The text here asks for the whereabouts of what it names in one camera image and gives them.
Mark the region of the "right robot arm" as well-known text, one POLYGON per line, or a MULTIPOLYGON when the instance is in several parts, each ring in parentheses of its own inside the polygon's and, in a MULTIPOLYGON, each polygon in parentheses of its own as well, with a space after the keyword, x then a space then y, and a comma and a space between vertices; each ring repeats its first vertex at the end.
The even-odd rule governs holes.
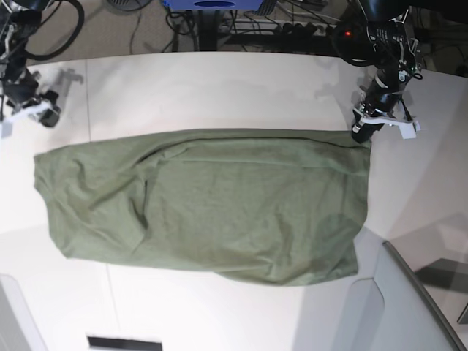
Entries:
POLYGON ((67 41, 48 54, 33 54, 26 46, 59 10, 62 1, 1 2, 1 109, 12 109, 8 117, 1 112, 1 138, 12 134, 13 124, 29 118, 47 128, 59 122, 59 93, 39 90, 40 73, 31 72, 28 60, 48 61, 66 51, 84 25, 85 12, 79 1, 68 2, 77 12, 78 21, 67 41))

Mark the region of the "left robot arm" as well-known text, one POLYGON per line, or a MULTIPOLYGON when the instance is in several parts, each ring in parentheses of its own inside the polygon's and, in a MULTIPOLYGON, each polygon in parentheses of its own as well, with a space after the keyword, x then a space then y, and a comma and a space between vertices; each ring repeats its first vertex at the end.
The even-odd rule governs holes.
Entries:
POLYGON ((403 94, 411 80, 422 80, 419 41, 407 22, 407 1, 349 1, 348 13, 331 29, 336 54, 354 67, 377 69, 353 108, 352 139, 370 141, 385 125, 399 128, 404 138, 416 137, 418 123, 403 94))

